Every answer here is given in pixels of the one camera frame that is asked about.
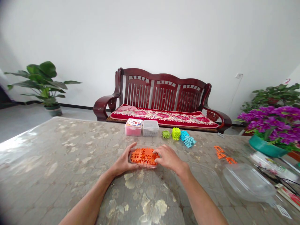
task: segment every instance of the floral seat cushion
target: floral seat cushion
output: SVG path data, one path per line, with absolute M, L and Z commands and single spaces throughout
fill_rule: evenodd
M 121 105 L 114 111 L 110 118 L 117 120 L 128 120 L 129 118 L 142 120 L 157 120 L 160 125 L 171 125 L 180 127 L 217 128 L 219 125 L 205 117 L 202 112 L 174 112 L 139 108 Z

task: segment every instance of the green flower pot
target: green flower pot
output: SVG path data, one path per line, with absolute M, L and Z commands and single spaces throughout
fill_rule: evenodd
M 61 116 L 63 114 L 62 109 L 60 108 L 60 104 L 56 106 L 50 106 L 50 107 L 44 106 L 44 107 L 52 117 Z
M 279 148 L 259 138 L 257 135 L 253 135 L 249 140 L 249 144 L 256 151 L 259 151 L 266 156 L 279 158 L 288 153 L 287 150 Z

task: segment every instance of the hand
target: hand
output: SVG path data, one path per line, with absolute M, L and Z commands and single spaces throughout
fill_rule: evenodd
M 137 169 L 138 165 L 129 163 L 128 162 L 128 155 L 132 147 L 136 146 L 137 142 L 132 143 L 131 145 L 127 146 L 125 151 L 122 153 L 122 155 L 117 159 L 117 161 L 110 167 L 110 171 L 113 173 L 114 176 L 119 176 L 122 173 L 128 171 Z
M 163 167 L 166 167 L 170 170 L 173 170 L 177 175 L 181 171 L 188 168 L 188 164 L 182 161 L 178 155 L 167 145 L 159 146 L 153 151 L 153 153 L 160 154 L 161 158 L 156 158 L 155 162 L 161 164 Z

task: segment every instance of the table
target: table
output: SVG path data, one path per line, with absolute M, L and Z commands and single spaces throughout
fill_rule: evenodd
M 124 125 L 55 117 L 0 144 L 2 215 L 11 224 L 58 224 L 66 213 L 95 184 L 124 151 L 138 144 L 171 146 L 190 165 L 213 169 L 224 193 L 218 192 L 209 174 L 193 171 L 207 179 L 207 193 L 230 224 L 299 224 L 299 212 L 275 197 L 292 219 L 266 203 L 239 199 L 222 177 L 228 162 L 219 160 L 215 145 L 238 163 L 251 164 L 249 137 L 189 131 L 197 141 L 187 149 L 181 141 L 161 137 L 132 137 Z M 96 224 L 195 224 L 182 184 L 161 166 L 155 171 L 129 171 L 108 188 Z

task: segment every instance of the wooden bench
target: wooden bench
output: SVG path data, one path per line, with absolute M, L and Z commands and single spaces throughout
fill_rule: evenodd
M 123 81 L 125 78 L 125 92 L 123 96 Z M 231 119 L 224 113 L 211 109 L 208 106 L 208 97 L 211 84 L 188 78 L 179 79 L 171 74 L 151 74 L 137 68 L 119 68 L 115 74 L 116 86 L 112 95 L 99 98 L 93 107 L 98 121 L 125 123 L 125 121 L 112 119 L 107 116 L 108 105 L 111 112 L 116 110 L 116 102 L 154 110 L 168 110 L 192 113 L 207 111 L 206 117 L 216 122 L 218 118 L 222 123 L 217 128 L 180 127 L 186 130 L 198 130 L 223 133 L 231 127 Z

